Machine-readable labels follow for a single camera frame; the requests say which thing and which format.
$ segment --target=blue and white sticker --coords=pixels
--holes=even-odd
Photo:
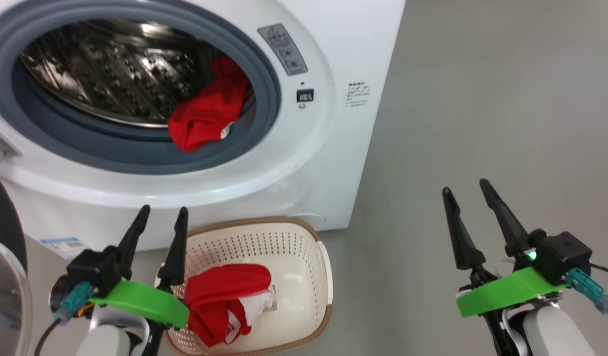
[[[71,260],[75,259],[80,252],[88,248],[82,241],[78,240],[77,237],[65,237],[62,239],[45,239],[40,240],[40,243],[45,247],[49,248],[53,252],[57,253],[63,259]]]

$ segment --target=washing machine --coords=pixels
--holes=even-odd
[[[1,0],[0,178],[24,232],[101,249],[146,204],[139,250],[169,246],[180,207],[191,228],[347,227],[404,3]],[[219,56],[252,89],[224,139],[183,152],[166,119]]]

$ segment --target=red garment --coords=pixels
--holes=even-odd
[[[256,264],[215,267],[189,278],[186,286],[190,311],[187,328],[207,347],[232,343],[239,335],[249,334],[252,328],[245,320],[245,309],[238,298],[266,291],[270,283],[269,270]],[[239,330],[231,338],[232,330],[236,331],[237,327]]]
[[[223,129],[240,117],[250,85],[247,75],[229,57],[214,59],[212,69],[216,80],[177,106],[168,119],[170,136],[181,151],[193,152],[207,141],[221,140]]]

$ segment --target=gray rubber seal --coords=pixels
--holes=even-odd
[[[103,123],[58,101],[31,80],[19,53],[39,34],[96,18],[153,21],[215,45],[245,71],[255,104],[227,138],[183,153],[166,131]],[[179,0],[29,0],[0,16],[0,114],[17,131],[57,155],[81,164],[130,174],[178,174],[228,162],[253,148],[279,112],[280,90],[266,55],[234,25]]]

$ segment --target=black cable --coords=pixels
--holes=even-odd
[[[49,325],[49,327],[47,327],[47,330],[44,331],[44,334],[40,337],[40,340],[38,340],[38,344],[36,345],[36,351],[34,351],[34,356],[40,356],[40,352],[43,349],[43,344],[45,340],[47,340],[49,334],[51,334],[51,332],[56,328],[56,326],[60,324],[60,321],[61,320],[57,318],[53,321],[53,323],[51,323],[51,325]]]
[[[592,264],[592,263],[590,263],[590,266],[592,266],[593,268],[596,268],[596,269],[600,269],[600,270],[605,271],[605,272],[608,273],[608,268],[607,267],[595,265],[595,264]]]

